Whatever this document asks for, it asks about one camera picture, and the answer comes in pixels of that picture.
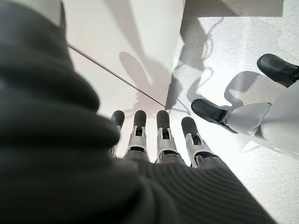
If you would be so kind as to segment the robot left hand dark palm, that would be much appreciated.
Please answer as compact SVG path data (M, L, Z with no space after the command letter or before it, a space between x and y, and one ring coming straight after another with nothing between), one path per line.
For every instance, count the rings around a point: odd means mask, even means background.
M120 133L73 68L59 0L0 3L3 224L272 224L215 155L200 168L111 156Z

